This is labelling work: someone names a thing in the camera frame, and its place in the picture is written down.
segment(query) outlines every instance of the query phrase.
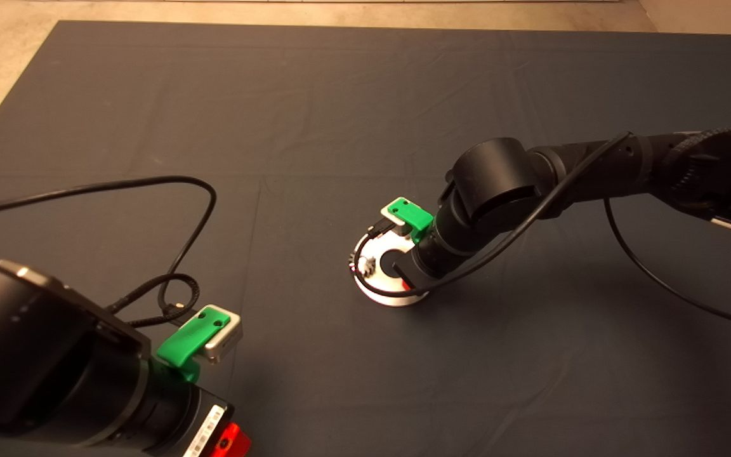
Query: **cable connector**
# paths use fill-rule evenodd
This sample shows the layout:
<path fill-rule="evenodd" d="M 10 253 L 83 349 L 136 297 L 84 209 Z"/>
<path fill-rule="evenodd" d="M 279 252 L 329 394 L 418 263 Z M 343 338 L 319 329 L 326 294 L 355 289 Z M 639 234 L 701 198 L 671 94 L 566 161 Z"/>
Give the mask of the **cable connector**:
<path fill-rule="evenodd" d="M 397 226 L 397 224 L 394 223 L 394 221 L 387 217 L 383 217 L 383 219 L 378 220 L 374 223 L 374 225 L 370 226 L 366 234 L 368 235 L 368 238 L 374 239 L 385 234 L 385 232 L 392 230 L 395 226 Z"/>

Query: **gray fabric mat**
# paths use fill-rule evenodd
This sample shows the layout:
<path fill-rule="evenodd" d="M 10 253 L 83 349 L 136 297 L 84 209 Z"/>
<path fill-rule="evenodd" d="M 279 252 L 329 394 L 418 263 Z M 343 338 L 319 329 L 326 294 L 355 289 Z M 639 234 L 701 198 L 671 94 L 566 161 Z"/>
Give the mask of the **gray fabric mat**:
<path fill-rule="evenodd" d="M 435 208 L 482 140 L 726 125 L 728 36 L 61 22 L 0 107 L 0 199 L 168 173 L 218 188 L 181 271 L 244 318 L 201 384 L 251 455 L 731 455 L 731 323 L 641 275 L 600 203 L 415 307 L 371 303 L 345 265 L 382 205 Z M 204 202 L 169 185 L 3 212 L 0 256 L 110 303 L 164 272 Z M 647 263 L 731 312 L 731 232 L 615 207 Z M 72 452 L 133 454 L 0 442 Z"/>

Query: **table surface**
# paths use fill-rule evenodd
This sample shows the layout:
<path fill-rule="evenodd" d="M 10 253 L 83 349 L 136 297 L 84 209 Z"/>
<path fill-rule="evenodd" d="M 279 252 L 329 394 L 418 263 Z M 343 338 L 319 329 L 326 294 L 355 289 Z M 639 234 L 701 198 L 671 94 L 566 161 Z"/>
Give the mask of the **table surface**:
<path fill-rule="evenodd" d="M 378 208 L 435 208 L 482 140 L 725 125 L 729 36 L 62 22 L 0 107 L 0 199 L 173 173 L 217 188 L 181 271 L 243 316 L 201 385 L 254 455 L 731 455 L 731 323 L 642 277 L 601 204 L 414 307 L 371 303 L 346 268 Z M 0 256 L 110 303 L 165 270 L 204 202 L 170 185 L 3 212 Z M 731 232 L 650 197 L 615 207 L 659 274 L 731 312 Z"/>

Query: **green bracket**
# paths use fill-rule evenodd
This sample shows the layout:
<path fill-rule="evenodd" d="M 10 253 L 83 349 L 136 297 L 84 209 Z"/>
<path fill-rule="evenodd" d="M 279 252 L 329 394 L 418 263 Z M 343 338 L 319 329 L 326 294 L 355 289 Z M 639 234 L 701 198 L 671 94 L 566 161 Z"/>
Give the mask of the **green bracket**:
<path fill-rule="evenodd" d="M 418 243 L 427 233 L 430 223 L 433 222 L 433 215 L 423 210 L 421 206 L 408 199 L 394 200 L 388 205 L 388 211 L 411 226 L 411 239 Z"/>
<path fill-rule="evenodd" d="M 186 381 L 196 382 L 199 364 L 194 361 L 195 353 L 228 322 L 229 315 L 205 307 L 160 345 L 157 356 L 177 368 Z"/>

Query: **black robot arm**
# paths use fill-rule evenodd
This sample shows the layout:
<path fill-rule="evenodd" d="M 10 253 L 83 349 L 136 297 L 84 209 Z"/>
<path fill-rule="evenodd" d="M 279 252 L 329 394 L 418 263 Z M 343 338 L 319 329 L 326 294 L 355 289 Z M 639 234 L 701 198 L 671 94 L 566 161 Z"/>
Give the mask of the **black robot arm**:
<path fill-rule="evenodd" d="M 434 222 L 394 269 L 412 288 L 434 284 L 524 220 L 604 142 L 525 150 L 513 138 L 470 148 L 447 172 Z M 731 228 L 731 128 L 629 136 L 589 165 L 542 218 L 575 202 L 652 194 L 691 216 Z"/>

